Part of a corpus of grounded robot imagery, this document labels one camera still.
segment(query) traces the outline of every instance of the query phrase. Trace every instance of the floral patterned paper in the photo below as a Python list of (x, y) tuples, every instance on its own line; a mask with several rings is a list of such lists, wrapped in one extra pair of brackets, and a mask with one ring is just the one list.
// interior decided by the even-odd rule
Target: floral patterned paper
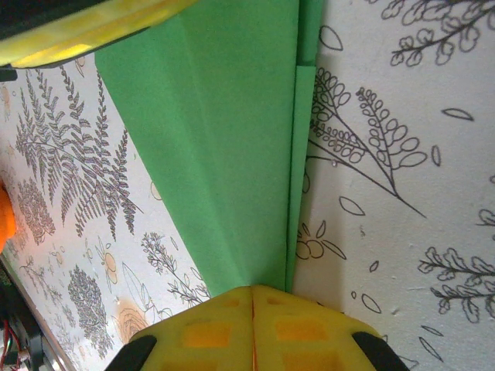
[(77, 370), (210, 297), (92, 56), (0, 85), (5, 255)]

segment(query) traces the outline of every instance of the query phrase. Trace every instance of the green paper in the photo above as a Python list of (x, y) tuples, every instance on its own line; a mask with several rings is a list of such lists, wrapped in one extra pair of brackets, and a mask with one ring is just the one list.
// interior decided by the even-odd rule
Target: green paper
[(312, 96), (299, 78), (314, 80), (298, 69), (295, 83), (298, 19), (296, 0), (200, 0), (96, 54), (214, 295), (292, 281)]

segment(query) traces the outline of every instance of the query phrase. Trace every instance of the botanical print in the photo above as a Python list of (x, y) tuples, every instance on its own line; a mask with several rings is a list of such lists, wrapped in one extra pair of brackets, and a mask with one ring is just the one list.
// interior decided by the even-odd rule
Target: botanical print
[(347, 260), (346, 254), (334, 243), (325, 239), (326, 221), (323, 220), (314, 236), (308, 226), (303, 223), (297, 233), (297, 247), (295, 254), (299, 259), (307, 260), (321, 258), (325, 251), (329, 250), (343, 260)]
[(64, 304), (63, 297), (60, 291), (58, 291), (53, 285), (47, 283), (44, 267), (36, 267), (34, 265), (34, 259), (29, 256), (24, 265), (19, 267), (22, 273), (25, 273), (32, 282), (32, 285), (38, 291), (41, 289), (46, 300), (51, 300), (52, 304), (62, 310), (70, 327), (76, 326), (76, 319), (74, 318), (72, 311), (67, 304)]
[(95, 127), (91, 127), (83, 116), (84, 101), (76, 91), (74, 81), (63, 66), (60, 72), (70, 112), (66, 114), (57, 110), (59, 96), (53, 93), (53, 87), (42, 70), (36, 70), (37, 89), (26, 73), (31, 108), (21, 88), (23, 115), (19, 114), (15, 147), (26, 159), (35, 178), (39, 177), (46, 187), (52, 205), (57, 190), (62, 189), (62, 221), (65, 222), (67, 214), (73, 210), (79, 237), (82, 237), (88, 220), (106, 216), (115, 240), (115, 221), (120, 209), (129, 231), (133, 233), (134, 215), (139, 208), (129, 199), (126, 176), (128, 133), (123, 130), (118, 148), (112, 154), (103, 81), (98, 76), (100, 107)]
[(70, 300), (76, 305), (84, 337), (91, 341), (103, 359), (108, 350), (113, 349), (114, 342), (107, 333), (107, 312), (101, 302), (101, 291), (96, 280), (76, 265), (70, 271), (68, 291)]
[[(104, 369), (137, 331), (208, 290), (155, 187), (139, 192), (152, 180), (91, 55), (23, 71), (0, 93), (0, 178), (16, 220), (5, 258), (72, 366)], [(159, 286), (146, 254), (129, 257), (144, 226), (166, 231), (176, 269)]]
[(36, 183), (29, 178), (28, 182), (25, 180), (22, 184), (19, 183), (18, 187), (19, 208), (31, 230), (34, 242), (39, 245), (45, 240), (45, 235), (55, 233), (55, 225)]
[(409, 134), (409, 128), (400, 124), (384, 102), (370, 89), (361, 87), (355, 94), (369, 126), (368, 137), (362, 138), (340, 115), (340, 108), (351, 100), (346, 86), (324, 68), (316, 74), (313, 93), (309, 144), (324, 152), (310, 155), (308, 159), (327, 160), (334, 166), (344, 165), (389, 193), (419, 215), (418, 209), (408, 203), (398, 191), (396, 172), (419, 166), (427, 155), (417, 137)]
[(428, 248), (426, 259), (420, 260), (418, 270), (424, 274), (437, 273), (440, 282), (451, 281), (431, 287), (440, 299), (439, 313), (444, 315), (451, 305), (460, 304), (466, 319), (471, 323), (480, 321), (480, 305), (491, 318), (495, 318), (495, 267), (480, 257), (473, 256), (468, 263), (453, 248), (440, 255), (434, 247)]
[(482, 32), (495, 31), (493, 0), (365, 0), (371, 4), (387, 4), (383, 20), (400, 18), (403, 26), (422, 26), (416, 33), (401, 37), (398, 49), (392, 52), (391, 65), (405, 62), (413, 67), (431, 50), (435, 64), (447, 64), (456, 50), (469, 53), (480, 42)]
[[(196, 287), (191, 285), (187, 273), (182, 277), (179, 276), (177, 260), (167, 251), (162, 238), (162, 236), (155, 232), (145, 233), (141, 246), (143, 247), (143, 251), (148, 254), (148, 262), (155, 268), (157, 273), (162, 274), (165, 271), (173, 276), (173, 282), (168, 283), (168, 291), (173, 293), (174, 297), (180, 298), (182, 303), (187, 303), (189, 307), (201, 304), (211, 298), (207, 286), (195, 268), (191, 267), (191, 271), (200, 280), (200, 283)], [(173, 247), (176, 247), (173, 239), (171, 239), (170, 243)]]

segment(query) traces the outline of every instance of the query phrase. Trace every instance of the fern illustration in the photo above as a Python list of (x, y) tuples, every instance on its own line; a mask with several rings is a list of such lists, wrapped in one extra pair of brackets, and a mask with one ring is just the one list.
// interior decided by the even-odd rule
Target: fern illustration
[(43, 71), (36, 70), (44, 101), (41, 105), (26, 73), (33, 115), (21, 89), (24, 118), (19, 115), (15, 147), (26, 158), (35, 178), (39, 174), (52, 205), (56, 191), (62, 189), (62, 221), (65, 223), (67, 214), (73, 209), (79, 237), (82, 237), (89, 220), (106, 216), (116, 240), (116, 219), (120, 209), (123, 209), (129, 232), (134, 233), (135, 213), (141, 210), (129, 199), (126, 176), (128, 132), (124, 130), (118, 148), (112, 154), (101, 76), (97, 75), (99, 108), (95, 128), (92, 128), (83, 117), (84, 102), (74, 82), (63, 66), (60, 71), (70, 112), (66, 114), (56, 109), (59, 98), (53, 96), (53, 88), (49, 86)]
[(461, 301), (466, 318), (471, 323), (480, 321), (480, 307), (477, 301), (484, 301), (490, 317), (495, 318), (495, 267), (480, 257), (471, 257), (467, 263), (453, 248), (447, 249), (442, 256), (434, 247), (428, 248), (426, 259), (420, 260), (418, 270), (423, 274), (439, 272), (437, 279), (441, 282), (462, 280), (456, 286), (442, 284), (441, 290), (430, 288), (440, 299), (439, 313), (444, 315), (451, 306), (451, 301)]
[[(324, 68), (318, 69), (309, 143), (329, 157), (308, 158), (345, 165), (424, 216), (401, 197), (395, 180), (397, 171), (418, 166), (427, 159), (428, 156), (418, 150), (419, 139), (410, 136), (408, 127), (391, 117), (390, 111), (384, 108), (384, 102), (377, 98), (375, 92), (361, 87), (356, 96), (369, 126), (370, 137), (367, 142), (340, 115), (339, 109), (351, 100), (345, 85)], [(372, 169), (379, 175), (371, 175), (369, 171)]]
[(141, 246), (148, 254), (148, 262), (156, 269), (157, 273), (161, 274), (164, 270), (167, 270), (174, 277), (174, 282), (169, 283), (169, 292), (175, 298), (180, 298), (181, 302), (186, 302), (189, 307), (201, 304), (205, 299), (211, 298), (210, 292), (196, 269), (191, 268), (193, 274), (200, 280), (200, 284), (195, 288), (191, 287), (188, 274), (184, 274), (182, 277), (179, 276), (177, 273), (177, 260), (167, 252), (166, 247), (162, 244), (162, 237), (157, 233), (145, 233)]
[[(373, 4), (377, 0), (366, 0)], [(405, 62), (413, 67), (421, 63), (428, 48), (436, 49), (435, 64), (447, 64), (457, 48), (462, 53), (472, 51), (481, 37), (480, 23), (495, 31), (495, 3), (491, 0), (391, 0), (381, 13), (381, 18), (394, 19), (401, 16), (403, 26), (419, 22), (433, 22), (435, 26), (423, 27), (415, 35), (402, 37), (399, 49), (392, 52), (391, 65)]]
[(71, 327), (76, 327), (76, 319), (74, 318), (69, 306), (63, 303), (62, 294), (59, 293), (54, 286), (48, 284), (45, 281), (45, 268), (35, 267), (34, 259), (32, 258), (32, 256), (28, 256), (26, 259), (26, 264), (22, 265), (19, 269), (21, 271), (24, 271), (28, 275), (29, 279), (32, 282), (32, 285), (36, 289), (36, 292), (38, 292), (38, 288), (41, 288), (45, 299), (51, 300), (53, 305), (55, 305), (57, 308), (61, 308), (62, 313), (64, 313), (67, 321), (69, 322), (69, 325)]

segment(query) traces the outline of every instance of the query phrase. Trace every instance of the yellow plastic panel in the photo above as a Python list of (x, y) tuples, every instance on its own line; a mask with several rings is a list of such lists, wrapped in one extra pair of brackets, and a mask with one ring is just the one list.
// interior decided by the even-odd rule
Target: yellow plastic panel
[(135, 335), (157, 338), (142, 371), (252, 371), (250, 288), (236, 288)]
[(27, 68), (73, 58), (163, 22), (198, 0), (107, 0), (0, 41), (0, 66)]
[(265, 286), (253, 302), (258, 371), (375, 371), (352, 337), (378, 336), (363, 322)]

